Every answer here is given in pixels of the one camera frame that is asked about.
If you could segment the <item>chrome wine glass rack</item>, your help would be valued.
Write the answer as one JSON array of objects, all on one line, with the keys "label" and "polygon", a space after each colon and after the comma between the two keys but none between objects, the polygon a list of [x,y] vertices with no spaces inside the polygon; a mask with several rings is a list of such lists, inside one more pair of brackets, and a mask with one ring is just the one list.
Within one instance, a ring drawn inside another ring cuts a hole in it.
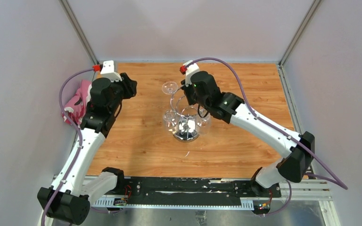
[{"label": "chrome wine glass rack", "polygon": [[181,142],[192,142],[199,137],[199,126],[197,123],[197,107],[194,105],[188,105],[182,110],[178,110],[179,103],[186,99],[186,96],[183,94],[180,98],[175,100],[175,95],[178,92],[182,92],[182,88],[185,85],[181,85],[170,98],[170,107],[171,110],[175,113],[177,118],[177,124],[175,130],[173,131],[173,136]]}]

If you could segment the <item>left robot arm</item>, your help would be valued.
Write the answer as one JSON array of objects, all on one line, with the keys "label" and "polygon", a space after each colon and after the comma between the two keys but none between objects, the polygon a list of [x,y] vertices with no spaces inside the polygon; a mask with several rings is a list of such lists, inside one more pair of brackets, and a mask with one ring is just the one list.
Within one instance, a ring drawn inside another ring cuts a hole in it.
[{"label": "left robot arm", "polygon": [[76,129],[75,145],[59,175],[52,184],[42,187],[37,198],[43,208],[40,224],[58,219],[80,225],[91,205],[106,192],[121,194],[125,190],[124,173],[104,168],[100,175],[84,184],[91,162],[106,140],[125,99],[137,94],[137,82],[126,73],[114,78],[103,76],[82,82],[76,95],[63,106],[63,115]]}]

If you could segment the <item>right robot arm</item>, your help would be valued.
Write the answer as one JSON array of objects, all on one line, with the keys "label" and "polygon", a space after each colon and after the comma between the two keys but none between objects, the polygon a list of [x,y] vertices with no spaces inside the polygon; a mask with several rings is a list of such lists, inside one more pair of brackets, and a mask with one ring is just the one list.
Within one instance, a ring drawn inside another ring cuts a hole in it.
[{"label": "right robot arm", "polygon": [[313,161],[315,137],[289,130],[253,108],[230,92],[222,92],[214,77],[206,71],[186,73],[182,90],[190,104],[198,104],[215,119],[250,132],[282,157],[275,163],[259,168],[252,176],[250,190],[263,196],[269,187],[283,180],[299,183]]}]

